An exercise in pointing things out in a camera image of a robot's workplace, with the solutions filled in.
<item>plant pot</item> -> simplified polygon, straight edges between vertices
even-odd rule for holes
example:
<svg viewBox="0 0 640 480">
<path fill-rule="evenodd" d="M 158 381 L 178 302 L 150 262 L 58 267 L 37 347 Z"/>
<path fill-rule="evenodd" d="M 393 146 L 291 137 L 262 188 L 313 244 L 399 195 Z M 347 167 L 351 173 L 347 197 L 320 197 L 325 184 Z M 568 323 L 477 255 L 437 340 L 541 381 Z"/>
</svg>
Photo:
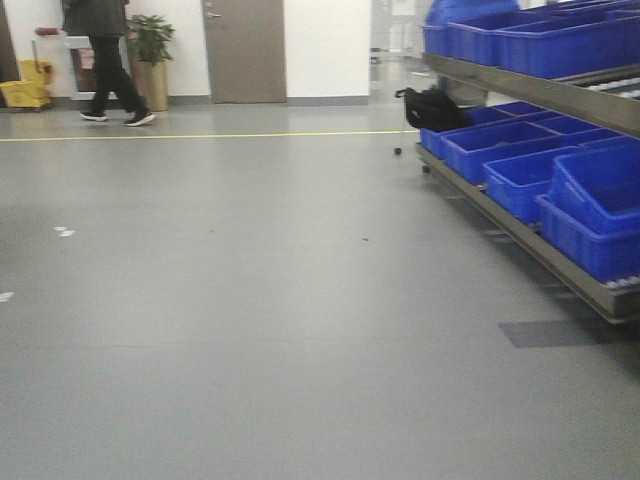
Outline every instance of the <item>plant pot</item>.
<svg viewBox="0 0 640 480">
<path fill-rule="evenodd" d="M 147 106 L 153 112 L 167 110 L 169 108 L 169 89 L 166 62 L 159 62 L 153 66 L 150 62 L 138 63 L 141 94 L 147 100 Z"/>
</svg>

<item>shelf rack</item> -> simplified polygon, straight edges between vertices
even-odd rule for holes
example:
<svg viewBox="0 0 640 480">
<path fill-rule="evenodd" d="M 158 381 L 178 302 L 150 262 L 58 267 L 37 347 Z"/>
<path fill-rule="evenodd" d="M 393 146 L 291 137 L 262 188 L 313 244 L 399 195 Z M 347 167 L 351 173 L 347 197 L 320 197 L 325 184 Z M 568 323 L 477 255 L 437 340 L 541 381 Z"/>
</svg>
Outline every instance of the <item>shelf rack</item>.
<svg viewBox="0 0 640 480">
<path fill-rule="evenodd" d="M 640 137 L 639 101 L 585 88 L 593 83 L 640 76 L 640 65 L 545 80 L 428 53 L 424 54 L 424 61 L 444 77 Z M 618 324 L 640 320 L 640 287 L 610 289 L 598 282 L 534 229 L 489 198 L 482 189 L 467 182 L 421 145 L 418 144 L 416 150 L 428 171 L 464 195 L 608 322 Z"/>
</svg>

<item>black bag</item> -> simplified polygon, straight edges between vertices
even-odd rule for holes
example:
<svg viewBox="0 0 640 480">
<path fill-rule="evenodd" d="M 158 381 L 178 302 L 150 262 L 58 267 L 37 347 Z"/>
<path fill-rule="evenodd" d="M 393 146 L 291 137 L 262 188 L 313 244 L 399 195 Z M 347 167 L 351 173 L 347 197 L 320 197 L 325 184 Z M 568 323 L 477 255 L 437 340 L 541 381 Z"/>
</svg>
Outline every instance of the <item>black bag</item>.
<svg viewBox="0 0 640 480">
<path fill-rule="evenodd" d="M 438 88 L 417 92 L 413 88 L 398 90 L 396 98 L 404 97 L 405 115 L 414 128 L 427 128 L 434 132 L 445 132 L 468 127 L 471 120 Z"/>
</svg>

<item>white wall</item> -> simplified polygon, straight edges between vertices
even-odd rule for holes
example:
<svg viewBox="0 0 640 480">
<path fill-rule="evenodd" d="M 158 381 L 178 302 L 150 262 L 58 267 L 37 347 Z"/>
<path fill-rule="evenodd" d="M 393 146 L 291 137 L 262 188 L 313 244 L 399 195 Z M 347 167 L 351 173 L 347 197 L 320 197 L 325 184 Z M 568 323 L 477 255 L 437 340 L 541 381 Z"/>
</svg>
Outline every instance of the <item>white wall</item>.
<svg viewBox="0 0 640 480">
<path fill-rule="evenodd" d="M 371 0 L 285 0 L 287 96 L 368 96 Z"/>
<path fill-rule="evenodd" d="M 284 0 L 288 97 L 361 96 L 369 92 L 370 0 Z M 60 0 L 4 0 L 16 57 L 53 62 L 54 97 L 68 97 L 73 76 L 61 37 L 36 37 L 36 27 L 60 27 Z M 200 0 L 132 0 L 130 15 L 160 14 L 176 33 L 169 49 L 169 94 L 209 95 Z"/>
</svg>

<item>door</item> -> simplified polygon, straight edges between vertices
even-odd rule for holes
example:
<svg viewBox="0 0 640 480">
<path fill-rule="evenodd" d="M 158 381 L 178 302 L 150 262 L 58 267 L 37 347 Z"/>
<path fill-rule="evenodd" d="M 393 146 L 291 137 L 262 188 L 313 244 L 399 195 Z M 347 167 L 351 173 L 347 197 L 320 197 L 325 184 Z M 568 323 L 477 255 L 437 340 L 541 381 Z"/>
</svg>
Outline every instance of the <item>door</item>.
<svg viewBox="0 0 640 480">
<path fill-rule="evenodd" d="M 283 0 L 202 0 L 214 103 L 286 101 Z"/>
<path fill-rule="evenodd" d="M 0 82 L 9 80 L 20 80 L 20 73 L 11 43 L 4 2 L 0 0 Z"/>
</svg>

